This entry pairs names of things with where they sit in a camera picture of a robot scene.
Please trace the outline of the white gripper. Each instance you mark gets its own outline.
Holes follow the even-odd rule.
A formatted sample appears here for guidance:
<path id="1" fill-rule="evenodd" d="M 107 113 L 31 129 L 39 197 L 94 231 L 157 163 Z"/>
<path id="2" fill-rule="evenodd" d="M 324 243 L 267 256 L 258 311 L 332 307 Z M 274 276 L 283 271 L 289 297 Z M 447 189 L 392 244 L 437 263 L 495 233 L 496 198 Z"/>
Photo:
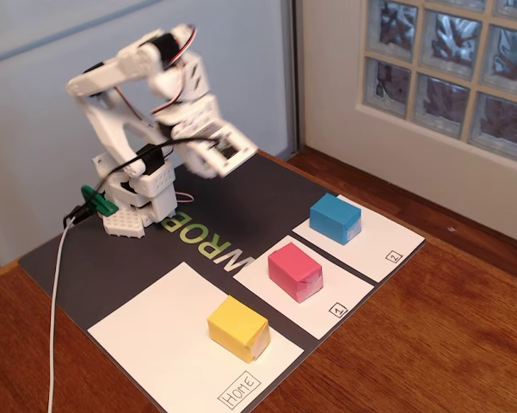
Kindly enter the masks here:
<path id="1" fill-rule="evenodd" d="M 157 138 L 154 145 L 159 145 L 173 138 L 190 138 L 193 136 L 212 139 L 212 144 L 222 145 L 225 134 L 221 132 L 218 100 L 215 95 L 204 95 L 196 101 L 163 104 L 153 110 L 154 127 Z M 214 178 L 217 172 L 193 149 L 183 145 L 179 149 L 179 158 L 188 171 L 202 178 Z"/>

